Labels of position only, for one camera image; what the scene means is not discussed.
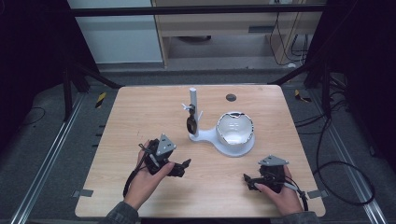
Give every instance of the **round black hole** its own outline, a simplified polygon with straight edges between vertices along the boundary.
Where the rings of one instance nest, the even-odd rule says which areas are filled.
[[[228,101],[230,101],[230,102],[233,102],[233,101],[235,101],[236,100],[236,96],[234,95],[234,94],[227,94],[226,96],[225,96],[225,98],[228,100]]]

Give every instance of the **gray carpet floor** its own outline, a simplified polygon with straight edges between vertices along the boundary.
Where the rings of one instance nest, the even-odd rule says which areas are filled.
[[[104,73],[105,77],[127,86],[133,85],[190,85],[190,84],[232,84],[258,83],[264,84],[286,75],[289,68],[238,68],[238,69],[208,69],[182,71],[153,71],[134,73]],[[315,102],[308,103],[297,100],[296,89],[302,96],[313,98],[316,89],[305,90],[301,77],[285,84],[282,89],[294,121],[308,119],[320,114]],[[85,178],[92,164],[100,133],[106,125],[108,115],[117,95],[117,90],[111,90],[93,79],[88,93],[83,95],[83,103],[78,112],[70,133],[64,142],[62,150],[49,173],[48,179],[35,202],[29,216],[31,223],[83,223],[98,219],[81,219],[76,217],[77,198],[72,197],[75,190],[83,188]],[[95,108],[101,92],[106,92],[106,98],[100,108]],[[343,95],[333,97],[332,104],[344,99]],[[24,124],[8,146],[11,153],[0,159],[0,220],[7,223],[12,218],[25,193],[30,188],[35,174],[59,132],[64,118],[63,88],[56,86],[43,91],[35,98],[34,108],[26,117]],[[304,151],[312,170],[316,169],[316,153],[319,134],[323,119],[311,125],[298,128]],[[348,112],[348,104],[337,106],[332,112],[332,125],[342,137],[348,153],[355,164],[369,176],[375,185],[375,200],[381,208],[388,223],[396,223],[396,175],[390,170],[383,158],[372,157],[369,146]],[[323,135],[320,146],[319,162],[339,160],[334,141],[328,131]],[[346,169],[334,165],[322,171],[326,183],[337,193],[352,201],[357,201],[356,190],[353,188]],[[320,189],[325,189],[316,175]],[[326,215],[321,217],[322,223],[372,223],[366,214],[365,207],[344,203],[331,195],[324,198]]]

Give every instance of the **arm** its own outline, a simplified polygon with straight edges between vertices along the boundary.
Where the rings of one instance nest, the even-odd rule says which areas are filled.
[[[291,178],[289,168],[285,165],[284,169],[285,175]],[[318,217],[314,212],[304,211],[294,190],[283,187],[279,193],[275,193],[263,184],[255,184],[255,187],[273,201],[280,215],[283,217],[284,223],[319,223]]]
[[[141,150],[137,159],[137,164],[140,162],[144,155]],[[128,193],[126,194],[123,202],[117,204],[111,210],[107,217],[100,221],[100,224],[134,224],[139,219],[137,210],[140,206],[151,196],[152,192],[160,184],[161,180],[166,177],[174,167],[173,162],[168,162],[157,174],[151,175],[147,168],[141,169],[132,180],[129,186]]]

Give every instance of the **floor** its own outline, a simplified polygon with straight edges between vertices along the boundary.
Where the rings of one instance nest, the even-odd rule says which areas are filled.
[[[294,48],[302,49],[303,45],[304,39],[299,37]],[[132,73],[103,75],[123,85],[265,84],[283,77],[303,62],[302,57],[294,56],[296,61],[291,64],[277,64],[263,35],[212,36],[209,41],[174,38],[169,57],[166,68],[139,68]],[[322,113],[320,87],[306,90],[303,80],[304,74],[301,74],[282,86],[296,125]],[[12,147],[12,155],[1,159],[0,223],[8,223],[19,214],[18,209],[25,211],[28,223],[93,223],[97,220],[75,216],[78,197],[73,197],[73,194],[83,187],[117,90],[93,79],[89,81],[92,85],[89,93],[74,92],[79,112],[70,127],[65,129],[64,107],[60,104],[63,100],[62,86],[43,91],[35,98],[35,107],[9,146]],[[304,99],[296,99],[296,90]],[[101,108],[95,108],[103,91],[106,99]],[[327,214],[320,220],[322,223],[396,223],[393,212],[396,199],[392,197],[396,175],[385,160],[370,155],[369,146],[344,100],[342,94],[333,96],[332,123],[323,134],[320,146],[319,133],[324,119],[298,127],[297,131],[312,170],[317,168],[317,153],[321,164],[325,161],[353,163],[370,178],[376,195],[372,203],[356,206],[337,199],[333,192],[327,190],[330,196],[323,199]],[[57,139],[60,130],[65,130],[65,139]],[[54,144],[59,146],[59,150],[50,154]],[[46,177],[41,182],[35,178],[40,172]],[[364,177],[352,168],[336,164],[323,169],[322,175],[324,180],[316,175],[321,190],[325,189],[325,181],[343,199],[359,202],[371,196]],[[31,203],[25,203],[23,199],[26,198],[32,199]],[[272,222],[280,223],[276,218]]]

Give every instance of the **white base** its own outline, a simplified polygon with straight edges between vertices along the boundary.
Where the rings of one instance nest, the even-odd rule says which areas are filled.
[[[223,145],[218,139],[216,127],[210,130],[198,130],[198,136],[190,134],[190,140],[193,142],[208,142],[213,144],[215,148],[222,154],[229,157],[242,157],[247,154],[254,146],[255,136],[251,136],[250,140],[241,147],[232,147]]]

